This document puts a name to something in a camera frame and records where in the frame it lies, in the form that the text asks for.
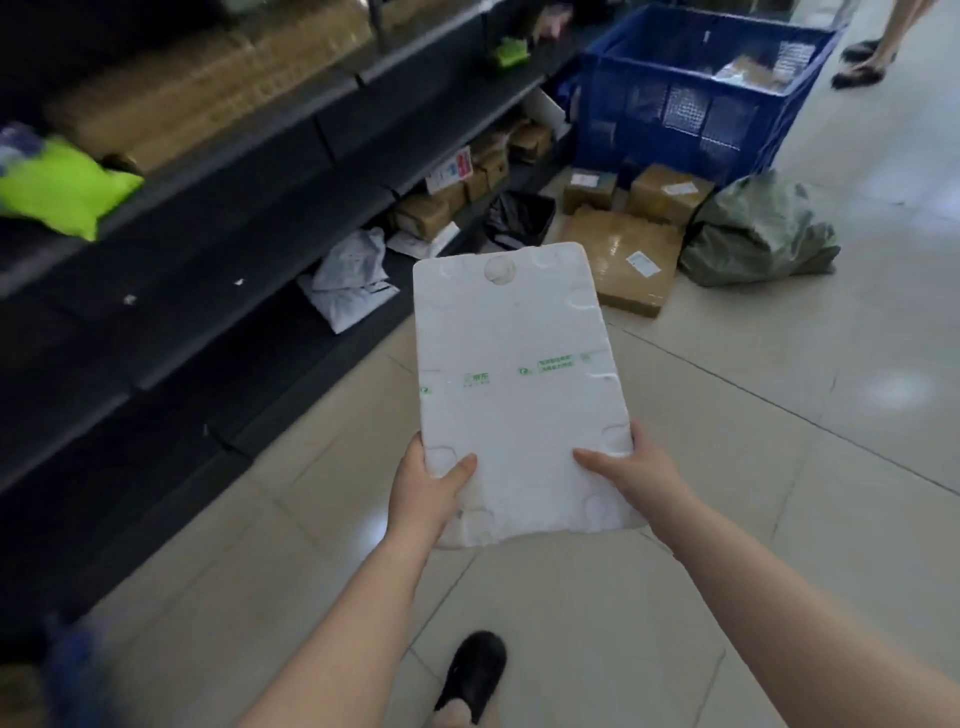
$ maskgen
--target person's left hand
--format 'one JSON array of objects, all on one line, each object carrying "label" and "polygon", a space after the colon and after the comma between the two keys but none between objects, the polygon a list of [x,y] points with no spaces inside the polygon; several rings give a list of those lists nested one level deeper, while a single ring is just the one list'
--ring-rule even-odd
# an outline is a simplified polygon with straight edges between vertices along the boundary
[{"label": "person's left hand", "polygon": [[419,432],[414,435],[394,476],[387,536],[432,548],[457,510],[457,494],[476,469],[477,456],[471,453],[444,477],[431,477],[423,460],[423,440]]}]

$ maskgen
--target blue plastic crate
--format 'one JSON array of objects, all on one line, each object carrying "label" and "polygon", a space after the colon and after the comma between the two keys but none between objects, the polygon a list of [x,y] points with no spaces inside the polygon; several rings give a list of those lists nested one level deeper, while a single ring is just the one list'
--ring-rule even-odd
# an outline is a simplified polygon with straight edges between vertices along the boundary
[{"label": "blue plastic crate", "polygon": [[[576,164],[625,184],[654,162],[718,185],[767,169],[838,40],[837,31],[641,8],[581,58]],[[768,91],[713,78],[740,56],[792,80]]]}]

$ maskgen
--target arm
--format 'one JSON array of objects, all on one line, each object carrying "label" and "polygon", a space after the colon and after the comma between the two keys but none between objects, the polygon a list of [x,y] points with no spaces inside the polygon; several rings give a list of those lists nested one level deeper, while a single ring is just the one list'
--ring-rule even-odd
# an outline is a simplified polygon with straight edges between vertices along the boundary
[{"label": "arm", "polygon": [[420,435],[414,437],[396,471],[387,535],[240,728],[380,725],[420,573],[476,464],[468,455],[435,480],[423,464]]},{"label": "arm", "polygon": [[631,423],[634,454],[574,450],[650,522],[791,728],[940,728],[960,687],[845,618],[757,540],[697,499]]}]

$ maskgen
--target yellow-green plastic bag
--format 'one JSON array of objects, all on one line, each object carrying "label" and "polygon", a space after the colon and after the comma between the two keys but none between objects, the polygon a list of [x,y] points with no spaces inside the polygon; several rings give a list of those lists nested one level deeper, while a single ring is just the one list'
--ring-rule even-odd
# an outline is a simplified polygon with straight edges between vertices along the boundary
[{"label": "yellow-green plastic bag", "polygon": [[0,215],[38,220],[50,230],[97,239],[97,221],[134,192],[143,178],[104,169],[59,137],[0,176]]}]

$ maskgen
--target black shoe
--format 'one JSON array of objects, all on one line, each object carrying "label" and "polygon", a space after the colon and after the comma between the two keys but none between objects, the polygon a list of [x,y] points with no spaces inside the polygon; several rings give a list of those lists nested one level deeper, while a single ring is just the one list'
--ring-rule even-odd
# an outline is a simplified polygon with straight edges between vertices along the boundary
[{"label": "black shoe", "polygon": [[840,58],[847,63],[862,63],[873,57],[879,45],[879,40],[861,40],[844,48]]},{"label": "black shoe", "polygon": [[886,78],[887,70],[885,68],[874,68],[871,65],[862,65],[856,68],[850,68],[836,74],[831,85],[838,91],[843,88],[860,88],[862,86],[879,84]]},{"label": "black shoe", "polygon": [[460,698],[470,708],[470,717],[476,725],[506,666],[507,647],[503,640],[493,632],[474,632],[457,647],[434,712]]}]

